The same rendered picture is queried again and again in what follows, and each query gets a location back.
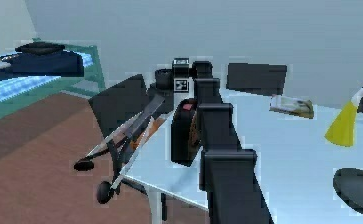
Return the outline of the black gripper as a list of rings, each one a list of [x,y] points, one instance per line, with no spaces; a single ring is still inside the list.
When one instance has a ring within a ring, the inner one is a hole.
[[[112,182],[101,182],[97,189],[96,198],[100,204],[106,204],[114,194],[119,192],[120,184],[124,182],[126,173],[138,156],[138,150],[146,143],[153,131],[155,119],[151,116],[156,112],[158,114],[167,114],[174,109],[173,73],[171,69],[158,69],[155,71],[155,82],[150,85],[148,95],[149,99],[154,98],[142,112],[116,128],[73,166],[77,171],[93,169],[92,160],[110,152],[110,149],[107,149],[107,144],[115,136],[123,136],[118,142],[118,146],[122,145],[121,150],[116,157],[112,158],[113,180]],[[148,124],[145,126],[144,131],[141,132],[141,128],[147,121]]]

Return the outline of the black alarm clock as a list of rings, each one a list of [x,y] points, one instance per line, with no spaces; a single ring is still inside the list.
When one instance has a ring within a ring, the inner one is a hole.
[[[171,161],[190,167],[200,144],[196,128],[197,100],[184,99],[177,106],[171,124]]]

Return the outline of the dark grey chair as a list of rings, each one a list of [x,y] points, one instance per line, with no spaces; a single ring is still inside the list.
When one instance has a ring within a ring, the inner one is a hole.
[[[142,112],[152,99],[149,99],[148,89],[146,88],[142,74],[134,75],[121,83],[118,83],[89,100],[89,105],[100,127],[103,138],[109,136],[116,128],[123,125],[129,119]],[[154,119],[163,114],[154,113]],[[144,131],[148,121],[141,128]],[[118,142],[123,138],[122,135],[115,136],[108,144],[106,153],[114,158],[121,150]]]

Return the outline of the dark blue pillow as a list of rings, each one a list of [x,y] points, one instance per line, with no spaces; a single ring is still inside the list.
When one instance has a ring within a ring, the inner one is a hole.
[[[9,68],[0,69],[0,81],[27,76],[83,77],[82,57],[74,52],[60,51],[49,55],[22,53],[8,60]]]

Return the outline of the green bed with blue blanket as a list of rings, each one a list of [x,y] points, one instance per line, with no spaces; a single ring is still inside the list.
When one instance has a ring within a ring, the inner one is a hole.
[[[66,44],[83,59],[83,77],[21,77],[0,81],[0,119],[50,95],[66,93],[89,99],[105,90],[98,48]]]

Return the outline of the black flat cushion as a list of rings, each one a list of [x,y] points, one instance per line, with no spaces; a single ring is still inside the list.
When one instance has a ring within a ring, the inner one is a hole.
[[[34,55],[47,55],[58,51],[63,51],[65,46],[62,44],[49,42],[33,42],[15,48],[16,52]]]

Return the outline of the white table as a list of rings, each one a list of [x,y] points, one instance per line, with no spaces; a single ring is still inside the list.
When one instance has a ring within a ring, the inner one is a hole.
[[[329,143],[325,132],[339,111],[316,106],[304,119],[271,112],[270,98],[222,89],[233,105],[233,124],[244,148],[257,151],[255,173],[276,224],[363,224],[363,215],[345,205],[333,189],[337,169],[363,169],[363,114],[352,147]],[[164,192],[201,209],[207,196],[199,190],[200,162],[189,167],[170,161],[170,120],[138,150],[126,177],[152,191]]]

